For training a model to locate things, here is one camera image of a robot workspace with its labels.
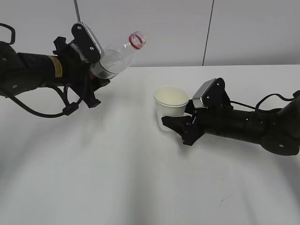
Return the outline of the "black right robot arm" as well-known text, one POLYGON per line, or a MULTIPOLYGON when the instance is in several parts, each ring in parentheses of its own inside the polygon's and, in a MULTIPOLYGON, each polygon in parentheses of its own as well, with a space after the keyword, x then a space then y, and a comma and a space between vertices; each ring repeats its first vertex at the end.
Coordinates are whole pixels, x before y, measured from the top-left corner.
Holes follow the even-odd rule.
POLYGON ((236 110, 227 93, 221 105, 196 109, 189 101, 182 117, 162 117, 164 126, 179 134, 184 145, 192 146, 204 134, 261 145, 276 155, 294 156, 300 151, 300 93, 293 98, 279 95, 288 105, 253 111, 236 110))

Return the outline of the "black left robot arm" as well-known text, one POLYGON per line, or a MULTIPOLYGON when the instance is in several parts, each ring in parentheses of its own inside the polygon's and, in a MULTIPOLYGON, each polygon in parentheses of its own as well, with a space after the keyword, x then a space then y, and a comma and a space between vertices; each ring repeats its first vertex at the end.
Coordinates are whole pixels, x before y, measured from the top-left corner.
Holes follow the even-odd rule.
POLYGON ((89 108, 100 101, 94 92, 107 86, 110 80, 92 75, 89 64, 66 44, 65 38, 55 40, 54 55, 17 53, 9 44, 0 43, 0 86, 16 96, 21 93, 45 87, 50 84, 68 86, 82 97, 89 108))

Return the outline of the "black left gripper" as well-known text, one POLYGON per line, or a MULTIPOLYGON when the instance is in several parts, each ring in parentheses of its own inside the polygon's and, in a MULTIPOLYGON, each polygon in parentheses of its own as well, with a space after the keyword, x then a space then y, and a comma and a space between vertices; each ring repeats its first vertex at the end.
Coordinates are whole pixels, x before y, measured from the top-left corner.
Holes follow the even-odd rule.
POLYGON ((66 43, 65 37, 57 37, 53 43, 56 48, 53 54, 61 64, 64 83, 83 94, 82 100, 88 108, 98 106, 101 101, 95 92, 110 84, 110 80, 98 78, 90 72, 89 62, 73 41, 66 43))

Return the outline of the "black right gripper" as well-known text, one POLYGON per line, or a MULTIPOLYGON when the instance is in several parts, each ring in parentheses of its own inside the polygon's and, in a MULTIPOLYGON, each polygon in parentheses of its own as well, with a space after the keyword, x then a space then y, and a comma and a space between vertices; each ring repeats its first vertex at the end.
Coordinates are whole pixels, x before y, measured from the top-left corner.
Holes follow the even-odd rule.
POLYGON ((211 134, 234 139, 234 133, 229 128, 233 119, 231 105, 221 105, 211 108, 196 109, 193 100, 186 105, 185 113, 191 116, 162 117, 162 123, 167 128, 181 136, 184 145, 192 146, 204 134, 211 134))

